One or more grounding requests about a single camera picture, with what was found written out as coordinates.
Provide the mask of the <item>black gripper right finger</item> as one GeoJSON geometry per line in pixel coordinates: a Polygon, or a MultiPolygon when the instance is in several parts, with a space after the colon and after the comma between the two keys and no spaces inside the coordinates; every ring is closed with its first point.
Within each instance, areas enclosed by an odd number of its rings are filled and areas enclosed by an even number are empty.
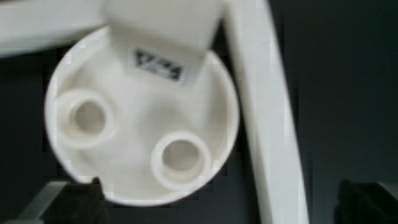
{"type": "Polygon", "coordinates": [[[341,181],[334,224],[398,224],[398,183],[341,181]]]}

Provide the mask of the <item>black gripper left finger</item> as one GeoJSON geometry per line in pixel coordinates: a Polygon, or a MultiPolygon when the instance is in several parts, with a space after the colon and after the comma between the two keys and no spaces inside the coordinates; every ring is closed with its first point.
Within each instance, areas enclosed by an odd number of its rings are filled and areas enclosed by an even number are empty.
{"type": "Polygon", "coordinates": [[[10,224],[110,224],[99,178],[88,183],[51,181],[10,224]]]}

